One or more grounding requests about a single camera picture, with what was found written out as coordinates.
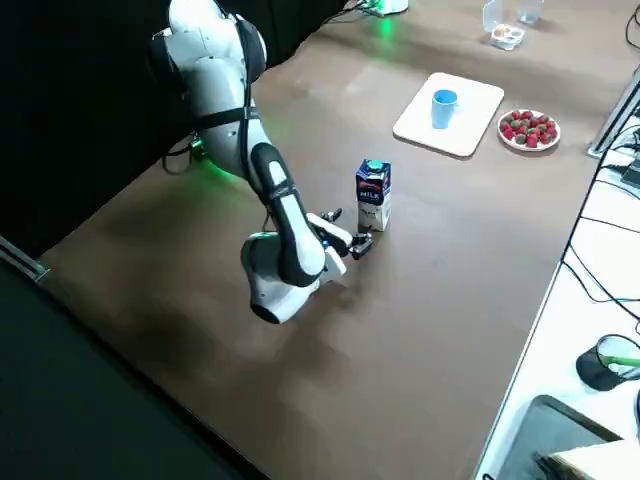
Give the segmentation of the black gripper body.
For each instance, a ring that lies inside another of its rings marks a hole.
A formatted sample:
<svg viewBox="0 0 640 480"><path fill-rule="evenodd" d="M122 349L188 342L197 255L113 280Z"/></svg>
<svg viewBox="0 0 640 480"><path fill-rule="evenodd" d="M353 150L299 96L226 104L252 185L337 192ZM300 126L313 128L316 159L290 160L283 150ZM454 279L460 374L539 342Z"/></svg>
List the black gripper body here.
<svg viewBox="0 0 640 480"><path fill-rule="evenodd" d="M314 226L323 241L326 241L339 256L347 256L353 244L353 236L346 230L332 223Z"/></svg>

